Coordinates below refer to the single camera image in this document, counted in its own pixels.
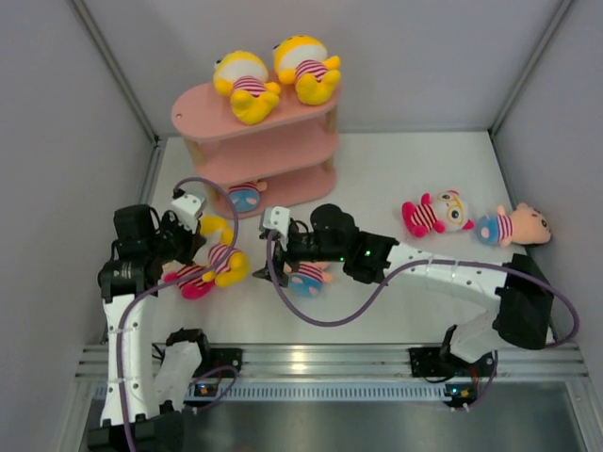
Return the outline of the white pink bear plush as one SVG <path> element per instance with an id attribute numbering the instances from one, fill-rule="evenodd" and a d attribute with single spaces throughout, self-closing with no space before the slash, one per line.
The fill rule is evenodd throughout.
<path id="1" fill-rule="evenodd" d="M 163 281 L 169 283 L 176 280 L 181 280 L 192 274 L 201 272 L 204 270 L 204 266 L 194 264 L 192 266 L 183 266 L 178 270 L 169 271 L 164 275 Z M 200 299 L 209 294 L 215 287 L 215 282 L 206 282 L 202 277 L 187 280 L 185 282 L 179 282 L 176 284 L 180 295 L 183 299 L 195 300 Z"/>
<path id="2" fill-rule="evenodd" d="M 401 218 L 406 230 L 415 238 L 432 232 L 471 231 L 475 227 L 468 204 L 454 189 L 436 195 L 424 193 L 419 203 L 405 202 L 401 207 Z"/>

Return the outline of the yellow frog plush toy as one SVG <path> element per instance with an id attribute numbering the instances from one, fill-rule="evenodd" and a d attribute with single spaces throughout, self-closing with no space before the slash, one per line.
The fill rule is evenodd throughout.
<path id="1" fill-rule="evenodd" d="M 272 49 L 278 81 L 292 87 L 305 105 L 323 105 L 341 80 L 339 56 L 329 56 L 326 46 L 308 35 L 293 35 Z"/>

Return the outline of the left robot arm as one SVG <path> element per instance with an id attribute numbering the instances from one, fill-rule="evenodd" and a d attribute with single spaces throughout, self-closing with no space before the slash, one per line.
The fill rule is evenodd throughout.
<path id="1" fill-rule="evenodd" d="M 98 274 L 107 323 L 106 401 L 100 426 L 90 431 L 90 451 L 180 451 L 181 413 L 192 376 L 213 363 L 200 330 L 180 330 L 153 370 L 152 321 L 163 266 L 191 263 L 205 244 L 204 202 L 186 195 L 163 215 L 148 204 L 117 210 L 111 257 Z"/>

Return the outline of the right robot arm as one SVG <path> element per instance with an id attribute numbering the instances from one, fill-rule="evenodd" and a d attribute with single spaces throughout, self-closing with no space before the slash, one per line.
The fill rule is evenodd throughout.
<path id="1" fill-rule="evenodd" d="M 463 373 L 504 346 L 547 346 L 554 296 L 540 268 L 525 254 L 490 264 L 429 253 L 360 230 L 351 215 L 332 203 L 317 207 L 308 224 L 283 206 L 268 207 L 259 231 L 267 242 L 267 258 L 253 275 L 277 290 L 292 283 L 287 266 L 298 270 L 303 263 L 339 263 L 346 276 L 375 285 L 377 293 L 386 286 L 415 284 L 481 307 L 480 315 L 445 334 L 439 360 L 449 373 Z"/>

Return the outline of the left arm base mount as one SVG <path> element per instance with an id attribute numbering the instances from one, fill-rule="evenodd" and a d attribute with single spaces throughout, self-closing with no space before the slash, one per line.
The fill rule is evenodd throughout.
<path id="1" fill-rule="evenodd" d="M 202 361 L 193 373 L 194 378 L 199 378 L 201 375 L 223 366 L 232 366 L 240 371 L 243 362 L 243 349 L 238 347 L 211 347 L 204 349 L 201 356 Z"/>

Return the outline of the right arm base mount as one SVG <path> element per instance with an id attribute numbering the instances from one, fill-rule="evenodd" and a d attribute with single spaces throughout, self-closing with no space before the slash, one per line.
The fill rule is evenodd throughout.
<path id="1" fill-rule="evenodd" d="M 412 376 L 435 382 L 454 378 L 489 377 L 494 365 L 493 353 L 487 353 L 476 362 L 468 363 L 444 353 L 439 347 L 411 347 L 408 352 Z"/>

